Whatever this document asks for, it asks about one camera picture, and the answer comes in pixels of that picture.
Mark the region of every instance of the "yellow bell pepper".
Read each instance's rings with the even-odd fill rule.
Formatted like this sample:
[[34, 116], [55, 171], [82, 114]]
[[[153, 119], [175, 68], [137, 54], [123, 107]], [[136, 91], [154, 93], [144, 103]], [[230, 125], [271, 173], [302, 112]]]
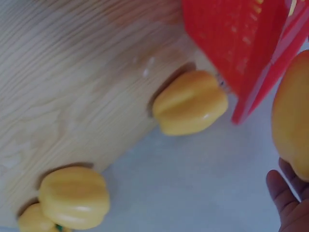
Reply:
[[39, 201], [47, 218], [76, 230], [99, 225], [110, 209], [105, 180], [84, 167], [64, 168], [46, 176]]
[[187, 72], [170, 84], [154, 101], [153, 115], [166, 135], [200, 132], [228, 107], [227, 95], [206, 71]]
[[21, 232], [71, 232], [68, 228], [60, 231], [56, 224], [43, 215], [39, 203], [29, 206], [18, 219]]
[[272, 135], [280, 156], [309, 181], [309, 50], [296, 56], [272, 109]]

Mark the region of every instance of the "person's hand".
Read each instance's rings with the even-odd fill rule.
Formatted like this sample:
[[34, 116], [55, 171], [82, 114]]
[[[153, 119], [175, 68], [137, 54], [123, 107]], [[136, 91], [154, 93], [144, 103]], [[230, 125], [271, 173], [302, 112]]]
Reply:
[[281, 219], [279, 232], [309, 231], [309, 183], [298, 178], [291, 166], [279, 160], [279, 166], [289, 180], [300, 201], [292, 194], [283, 177], [275, 170], [267, 174], [267, 186]]

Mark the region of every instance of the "red plastic object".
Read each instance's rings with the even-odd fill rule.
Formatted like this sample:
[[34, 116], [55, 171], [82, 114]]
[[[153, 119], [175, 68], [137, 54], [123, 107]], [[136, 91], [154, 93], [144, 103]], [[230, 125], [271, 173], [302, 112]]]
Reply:
[[309, 0], [183, 0], [188, 34], [238, 96], [239, 124], [276, 84], [309, 35]]

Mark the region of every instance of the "light wooden board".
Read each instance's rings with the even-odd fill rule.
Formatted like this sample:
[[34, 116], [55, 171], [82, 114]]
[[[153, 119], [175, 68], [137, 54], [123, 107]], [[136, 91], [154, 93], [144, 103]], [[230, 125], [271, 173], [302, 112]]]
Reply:
[[49, 169], [103, 171], [156, 124], [148, 104], [182, 65], [212, 66], [179, 0], [0, 1], [0, 225]]

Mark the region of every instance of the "yellow pepper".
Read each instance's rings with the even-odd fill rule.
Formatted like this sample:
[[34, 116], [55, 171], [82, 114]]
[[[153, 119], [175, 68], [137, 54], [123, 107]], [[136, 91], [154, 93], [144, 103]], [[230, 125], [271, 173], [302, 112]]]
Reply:
[[272, 109], [272, 134], [280, 156], [309, 181], [309, 50], [293, 59], [280, 83]]
[[29, 206], [18, 219], [21, 232], [71, 232], [68, 228], [60, 231], [54, 222], [43, 215], [39, 203]]
[[227, 95], [206, 71], [187, 72], [154, 101], [153, 115], [166, 135], [187, 135], [214, 123], [228, 107]]
[[39, 201], [47, 218], [76, 230], [99, 225], [110, 209], [105, 180], [84, 167], [64, 168], [46, 176]]

